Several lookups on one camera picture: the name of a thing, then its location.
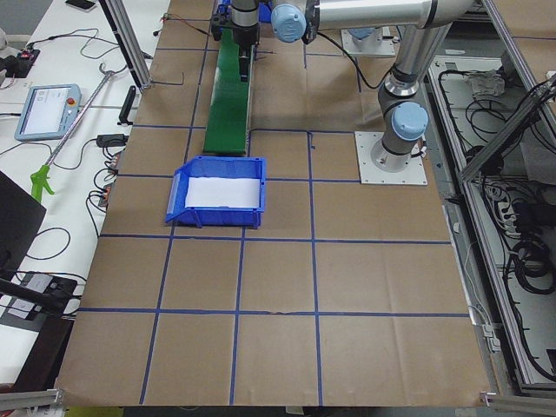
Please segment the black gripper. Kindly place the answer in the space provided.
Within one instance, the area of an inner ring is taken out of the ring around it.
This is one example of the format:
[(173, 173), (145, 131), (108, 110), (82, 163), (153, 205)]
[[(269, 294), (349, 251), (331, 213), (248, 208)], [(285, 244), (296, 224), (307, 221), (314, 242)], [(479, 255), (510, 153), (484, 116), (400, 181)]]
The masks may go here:
[(238, 63), (239, 75), (242, 83), (247, 83), (250, 77), (252, 63), (252, 46), (259, 39), (259, 17), (257, 10), (231, 10), (218, 12), (211, 18), (211, 32), (215, 41), (220, 42), (223, 31), (230, 29), (234, 42), (239, 46)]

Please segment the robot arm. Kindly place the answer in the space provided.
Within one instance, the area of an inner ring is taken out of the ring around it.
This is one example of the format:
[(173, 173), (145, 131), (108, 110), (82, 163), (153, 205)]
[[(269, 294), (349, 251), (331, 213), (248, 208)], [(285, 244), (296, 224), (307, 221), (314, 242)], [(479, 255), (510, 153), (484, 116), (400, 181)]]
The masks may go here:
[(428, 124), (414, 101), (420, 83), (450, 25), (468, 1), (271, 1), (270, 23), (284, 43), (312, 43), (338, 30), (336, 47), (351, 61), (359, 56), (391, 58), (393, 64), (373, 86), (386, 131), (369, 157), (377, 169), (401, 173)]

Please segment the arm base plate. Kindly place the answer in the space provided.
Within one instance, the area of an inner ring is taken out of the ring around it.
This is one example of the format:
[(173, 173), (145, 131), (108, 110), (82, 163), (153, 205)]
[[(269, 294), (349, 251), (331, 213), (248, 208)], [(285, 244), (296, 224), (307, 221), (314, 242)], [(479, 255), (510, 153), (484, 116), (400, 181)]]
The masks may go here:
[(361, 183), (427, 186), (423, 158), (413, 157), (418, 146), (406, 156), (396, 156), (383, 148), (382, 137), (382, 132), (354, 132)]
[(388, 27), (341, 30), (342, 48), (351, 56), (395, 57), (395, 39)]

